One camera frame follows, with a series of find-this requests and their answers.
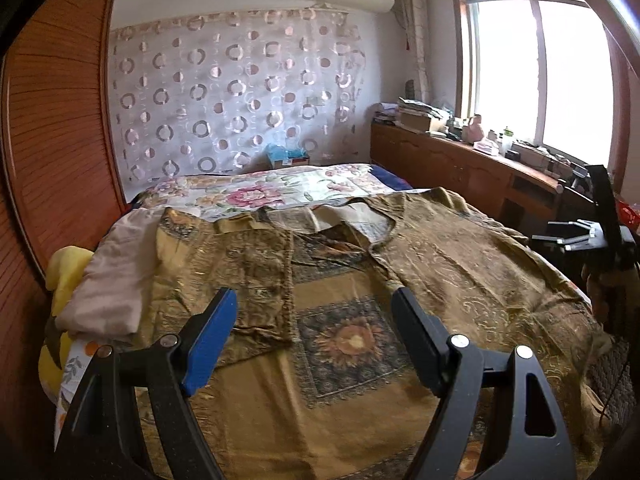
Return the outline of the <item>red-brown wooden wardrobe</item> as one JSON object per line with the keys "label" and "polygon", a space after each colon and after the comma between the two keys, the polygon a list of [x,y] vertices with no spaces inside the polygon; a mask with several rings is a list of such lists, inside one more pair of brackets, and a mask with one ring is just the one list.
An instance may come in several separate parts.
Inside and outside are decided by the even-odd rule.
{"label": "red-brown wooden wardrobe", "polygon": [[114,0],[1,0],[1,467],[47,460],[54,408],[37,362],[44,271],[126,209],[107,109]]}

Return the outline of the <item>beige folded cloth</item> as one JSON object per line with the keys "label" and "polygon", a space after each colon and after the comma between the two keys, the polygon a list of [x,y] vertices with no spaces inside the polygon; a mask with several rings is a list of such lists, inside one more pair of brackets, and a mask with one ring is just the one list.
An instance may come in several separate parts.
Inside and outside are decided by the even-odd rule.
{"label": "beige folded cloth", "polygon": [[140,208],[113,224],[56,318],[59,330],[118,339],[137,333],[151,301],[163,212]]}

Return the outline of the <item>pink floral bed quilt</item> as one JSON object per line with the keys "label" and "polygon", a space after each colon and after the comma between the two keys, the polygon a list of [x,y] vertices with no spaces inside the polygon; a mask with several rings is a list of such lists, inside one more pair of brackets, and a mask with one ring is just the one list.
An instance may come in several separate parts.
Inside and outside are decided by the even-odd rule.
{"label": "pink floral bed quilt", "polygon": [[299,166],[235,176],[186,176],[165,180],[142,192],[136,205],[172,208],[206,221],[230,218],[262,207],[286,209],[390,194],[368,164]]}

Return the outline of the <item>brown gold patterned garment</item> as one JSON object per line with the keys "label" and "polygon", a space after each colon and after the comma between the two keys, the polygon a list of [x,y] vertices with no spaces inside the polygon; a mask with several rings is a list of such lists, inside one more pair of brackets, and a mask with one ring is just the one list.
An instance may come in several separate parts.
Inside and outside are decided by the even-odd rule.
{"label": "brown gold patterned garment", "polygon": [[191,405],[230,479],[399,479],[437,400],[390,313],[422,309],[486,349],[532,348],[560,404],[579,478],[602,451],[587,370],[605,336],[588,300],[520,233],[436,188],[360,200],[363,224],[307,207],[207,222],[167,208],[152,298],[134,337],[182,329],[221,287],[239,313]]}

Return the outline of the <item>yellow plush toy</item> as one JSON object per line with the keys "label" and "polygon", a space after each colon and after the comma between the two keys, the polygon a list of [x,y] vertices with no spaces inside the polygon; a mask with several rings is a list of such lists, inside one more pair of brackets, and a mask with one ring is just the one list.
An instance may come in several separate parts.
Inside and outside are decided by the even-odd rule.
{"label": "yellow plush toy", "polygon": [[70,336],[55,322],[63,313],[79,285],[93,252],[77,246],[58,249],[49,260],[46,271],[46,291],[51,295],[50,316],[44,329],[44,339],[38,361],[38,375],[43,391],[53,403],[58,402],[64,364],[70,353]]}

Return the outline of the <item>dark blue blanket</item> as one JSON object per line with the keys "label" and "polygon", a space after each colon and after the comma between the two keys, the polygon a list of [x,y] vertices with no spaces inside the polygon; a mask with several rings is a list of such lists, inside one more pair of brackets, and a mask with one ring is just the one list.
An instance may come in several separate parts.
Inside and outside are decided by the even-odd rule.
{"label": "dark blue blanket", "polygon": [[394,191],[412,190],[412,186],[406,180],[378,165],[370,166],[370,174]]}

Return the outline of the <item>orange-fruit print bed sheet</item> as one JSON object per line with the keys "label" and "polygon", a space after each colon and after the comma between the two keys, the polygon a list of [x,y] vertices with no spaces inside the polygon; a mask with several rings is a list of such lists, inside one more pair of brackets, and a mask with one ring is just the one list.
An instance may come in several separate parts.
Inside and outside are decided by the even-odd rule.
{"label": "orange-fruit print bed sheet", "polygon": [[84,376],[96,350],[106,343],[106,339],[94,338],[87,334],[75,337],[70,337],[67,334],[62,335],[62,378],[60,388],[58,388],[58,402],[56,402],[54,446],[58,446],[58,438],[61,435],[66,414],[73,402],[82,376]]}

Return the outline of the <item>white circle-patterned curtain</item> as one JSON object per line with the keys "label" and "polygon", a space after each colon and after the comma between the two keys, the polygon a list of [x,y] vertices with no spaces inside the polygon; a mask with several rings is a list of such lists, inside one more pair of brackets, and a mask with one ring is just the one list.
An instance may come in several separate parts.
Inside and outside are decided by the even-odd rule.
{"label": "white circle-patterned curtain", "polygon": [[273,146],[315,164],[358,155],[366,68],[345,12],[191,15],[114,30],[110,110],[129,195],[189,174],[264,166]]}

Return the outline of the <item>bright window with frame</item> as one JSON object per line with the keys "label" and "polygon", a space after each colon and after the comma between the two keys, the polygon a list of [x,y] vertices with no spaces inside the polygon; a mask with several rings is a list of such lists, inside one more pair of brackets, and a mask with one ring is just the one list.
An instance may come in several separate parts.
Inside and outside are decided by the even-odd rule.
{"label": "bright window with frame", "polygon": [[544,151],[608,166],[624,187],[631,69],[588,0],[452,0],[457,109]]}

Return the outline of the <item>pink figurine on sideboard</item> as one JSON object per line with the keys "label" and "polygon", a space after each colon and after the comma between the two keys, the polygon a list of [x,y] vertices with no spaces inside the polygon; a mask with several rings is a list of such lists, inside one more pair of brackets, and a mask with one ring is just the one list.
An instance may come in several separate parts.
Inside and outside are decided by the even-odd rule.
{"label": "pink figurine on sideboard", "polygon": [[466,144],[473,145],[483,140],[484,136],[482,116],[475,114],[469,119],[468,123],[462,127],[462,140]]}

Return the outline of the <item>blue tissue box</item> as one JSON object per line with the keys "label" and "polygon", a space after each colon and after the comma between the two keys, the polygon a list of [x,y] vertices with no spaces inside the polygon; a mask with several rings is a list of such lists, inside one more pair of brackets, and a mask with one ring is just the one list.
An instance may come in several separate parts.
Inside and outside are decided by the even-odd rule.
{"label": "blue tissue box", "polygon": [[269,144],[266,146],[265,153],[272,169],[309,164],[309,155],[303,148],[286,148],[281,145]]}

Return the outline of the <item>long wooden sideboard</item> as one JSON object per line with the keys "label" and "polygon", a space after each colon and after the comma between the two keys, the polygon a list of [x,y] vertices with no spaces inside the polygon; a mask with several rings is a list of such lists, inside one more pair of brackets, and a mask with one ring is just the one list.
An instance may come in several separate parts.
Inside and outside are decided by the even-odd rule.
{"label": "long wooden sideboard", "polygon": [[491,157],[462,143],[396,126],[371,126],[372,162],[413,188],[446,188],[489,217],[521,233],[541,234],[549,221],[593,220],[591,200],[558,180]]}

